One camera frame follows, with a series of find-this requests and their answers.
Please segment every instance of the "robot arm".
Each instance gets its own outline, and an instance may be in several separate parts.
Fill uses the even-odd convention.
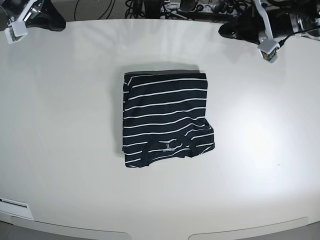
[[[43,28],[60,32],[66,21],[51,0],[0,0],[0,7],[7,17],[4,30],[9,44],[21,41],[28,34],[27,28]]]
[[[252,2],[246,13],[221,26],[221,36],[257,44],[261,57],[270,63],[293,35],[320,40],[320,0],[266,0],[271,9],[261,0]]]

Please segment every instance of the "folded shirt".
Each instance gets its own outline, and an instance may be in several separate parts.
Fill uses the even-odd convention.
[[[125,165],[142,168],[215,148],[214,130],[205,118],[205,73],[130,72],[123,84]]]

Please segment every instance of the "black cable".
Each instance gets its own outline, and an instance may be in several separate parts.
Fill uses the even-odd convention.
[[[179,13],[177,13],[177,10],[178,9],[175,9],[175,10],[172,10],[172,11],[167,11],[166,12],[166,14],[165,14],[165,17],[168,17],[168,19],[169,18],[171,18],[171,19],[173,19],[173,17],[175,17],[176,19],[177,18],[179,18],[179,19],[182,19],[182,20],[192,20],[192,21],[194,21],[195,19],[193,19],[193,18],[190,18],[190,17],[185,17],[185,16],[183,16],[183,14],[179,14]]]
[[[113,0],[112,7],[111,7],[110,12],[109,12],[108,16],[106,17],[106,19],[108,19],[110,17],[110,14],[112,13],[112,10],[114,9],[115,3],[116,3],[116,0]]]
[[[76,12],[77,12],[77,7],[78,7],[79,2],[80,2],[80,0],[78,0],[78,1],[76,2],[76,4],[75,4],[74,13],[73,13],[74,21],[76,21]],[[112,3],[112,0],[110,0],[110,3],[109,3],[108,8],[107,8],[107,9],[104,11],[104,13],[98,18],[98,20],[101,19],[101,18],[108,12],[108,10],[109,10],[109,8],[110,8],[110,6],[111,6],[111,3]]]
[[[78,0],[75,4],[75,8],[74,8],[74,13],[73,13],[73,18],[74,18],[74,21],[77,21],[76,20],[76,12],[77,12],[77,7],[78,7],[78,4],[79,4],[80,0]]]
[[[4,11],[4,14],[6,16],[6,20],[9,24],[10,23],[10,16],[9,16],[8,12],[1,5],[0,5],[0,8]]]
[[[177,9],[174,9],[174,10],[171,10],[171,11],[168,11],[167,9],[166,9],[166,7],[164,7],[163,6],[163,8],[165,9],[165,11],[164,11],[164,15],[165,15],[165,17],[171,17],[171,13],[172,12],[176,12],[179,8],[177,8]]]
[[[164,18],[168,19],[169,16],[167,16],[168,11],[167,11],[166,7],[163,5],[162,8],[163,8],[163,12],[164,12]]]
[[[297,32],[294,32],[294,33],[288,35],[285,39],[283,39],[283,40],[281,40],[281,41],[279,42],[280,48],[286,43],[286,41],[287,41],[290,37],[292,37],[292,36],[294,36],[294,35],[296,35],[296,34],[304,34],[304,33],[307,33],[307,32],[312,32],[312,31],[317,30],[317,29],[320,29],[320,26],[317,26],[317,27],[314,27],[314,28],[310,28],[310,29],[308,29],[308,30],[297,31]]]
[[[288,7],[292,4],[292,0],[287,1],[275,1],[275,0],[266,0],[269,4],[276,7]]]
[[[102,13],[102,15],[98,18],[98,20],[100,20],[109,10],[110,6],[111,6],[112,0],[110,0],[109,6],[108,8],[104,11],[104,13]]]
[[[250,1],[247,1],[247,0],[238,0],[239,2],[242,2],[242,3],[246,3],[247,5],[251,5],[252,2]]]
[[[250,2],[247,2],[247,1],[244,1],[244,0],[238,1],[237,4],[239,4],[239,5],[241,5],[241,6],[246,6],[247,8],[251,5]]]
[[[134,17],[135,19],[137,19],[138,17],[142,17],[144,18],[146,15],[143,11],[140,11],[137,12],[134,11],[134,0],[126,0],[125,3],[124,3],[128,9],[125,11],[125,14],[124,14],[124,18],[127,19],[129,17],[129,19],[131,19],[132,17]]]

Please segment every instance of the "cable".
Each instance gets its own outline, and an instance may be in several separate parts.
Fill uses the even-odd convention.
[[[143,11],[134,8],[134,0],[126,0],[124,4],[128,7],[124,14],[125,19],[127,19],[128,17],[129,19],[131,19],[132,17],[137,19],[138,17],[144,18],[146,16]]]
[[[116,0],[113,0],[112,7],[111,7],[110,12],[109,12],[108,16],[106,17],[106,19],[108,19],[110,17],[110,14],[112,13],[112,10],[114,9],[115,3],[116,3]]]
[[[73,13],[74,21],[76,21],[76,12],[77,12],[77,7],[78,7],[79,2],[80,2],[80,0],[78,0],[78,1],[76,2],[75,8],[74,8],[74,13]],[[110,0],[110,3],[109,3],[108,8],[107,8],[107,9],[104,11],[104,13],[98,18],[98,20],[100,20],[100,19],[108,12],[111,4],[112,4],[112,0]]]
[[[164,12],[164,16],[165,16],[165,18],[170,18],[171,17],[171,15],[173,14],[173,12],[176,12],[177,10],[179,10],[179,8],[177,8],[177,9],[174,9],[174,10],[171,10],[171,11],[168,11],[168,9],[166,9],[166,7],[165,6],[163,6],[163,12]]]
[[[109,10],[109,8],[110,8],[110,6],[111,6],[111,3],[112,3],[112,0],[110,0],[110,3],[109,3],[108,8],[104,11],[104,13],[102,13],[102,15],[98,18],[98,20],[101,19],[101,18],[108,12],[108,10]]]
[[[317,30],[317,29],[320,29],[320,26],[317,26],[317,27],[314,27],[314,28],[310,28],[310,29],[308,29],[308,30],[297,31],[297,32],[294,32],[294,33],[288,35],[285,39],[283,39],[283,40],[281,40],[281,41],[279,42],[280,48],[286,43],[286,41],[287,41],[290,37],[292,37],[292,36],[294,36],[294,35],[296,35],[296,34],[304,34],[304,33],[311,32],[311,31],[314,31],[314,30]]]
[[[77,21],[77,20],[76,20],[76,12],[77,12],[77,7],[78,7],[79,2],[80,2],[80,0],[78,0],[78,1],[76,2],[75,8],[74,8],[74,13],[73,13],[74,21]]]
[[[292,4],[292,0],[287,1],[275,1],[275,0],[266,0],[269,4],[276,7],[288,7]]]
[[[247,1],[247,0],[238,0],[239,2],[242,2],[242,3],[246,3],[247,5],[251,5],[252,2],[250,1]]]
[[[0,5],[0,8],[4,11],[4,14],[6,16],[6,21],[7,21],[7,24],[9,26],[9,24],[11,23],[11,19],[10,19],[10,16],[8,14],[8,12]]]

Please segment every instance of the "table surface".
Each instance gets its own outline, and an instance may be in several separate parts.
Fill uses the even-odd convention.
[[[320,221],[319,43],[292,37],[272,65],[219,24],[95,20],[0,35],[0,197],[36,221],[135,240]],[[126,168],[124,73],[200,70],[214,150]]]

